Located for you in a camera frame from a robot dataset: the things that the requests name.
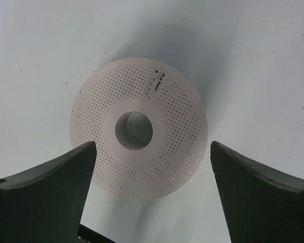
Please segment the spool center hole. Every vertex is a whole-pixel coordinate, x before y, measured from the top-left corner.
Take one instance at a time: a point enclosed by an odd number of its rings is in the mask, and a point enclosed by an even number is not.
[[[118,119],[115,134],[123,147],[130,150],[139,150],[150,143],[153,128],[146,115],[141,112],[130,111]]]

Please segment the white table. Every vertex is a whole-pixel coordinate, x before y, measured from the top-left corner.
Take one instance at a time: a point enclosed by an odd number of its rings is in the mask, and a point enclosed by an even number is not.
[[[92,184],[82,224],[117,243],[230,242],[209,145],[304,178],[304,0],[0,1],[0,177],[71,150],[69,116],[95,69],[149,57],[205,102],[198,172],[154,201]]]

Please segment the round disc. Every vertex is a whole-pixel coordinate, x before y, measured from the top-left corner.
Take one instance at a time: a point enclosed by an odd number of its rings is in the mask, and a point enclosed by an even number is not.
[[[176,69],[127,58],[95,71],[79,90],[70,119],[73,147],[95,141],[93,181],[137,200],[182,187],[206,149],[207,121],[192,84]]]

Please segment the label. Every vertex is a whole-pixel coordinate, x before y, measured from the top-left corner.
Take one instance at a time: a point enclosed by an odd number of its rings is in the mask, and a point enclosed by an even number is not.
[[[166,82],[167,72],[164,68],[153,69],[151,76],[144,89],[145,96],[150,100],[156,100],[161,95],[163,86]]]

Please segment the white spool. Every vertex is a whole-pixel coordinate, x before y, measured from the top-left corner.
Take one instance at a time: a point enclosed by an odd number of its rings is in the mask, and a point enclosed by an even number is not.
[[[142,134],[133,132],[134,123]],[[73,147],[96,142],[94,182],[119,196],[149,200],[173,193],[196,172],[207,121],[198,93],[180,72],[156,60],[127,58],[83,84],[70,136]]]

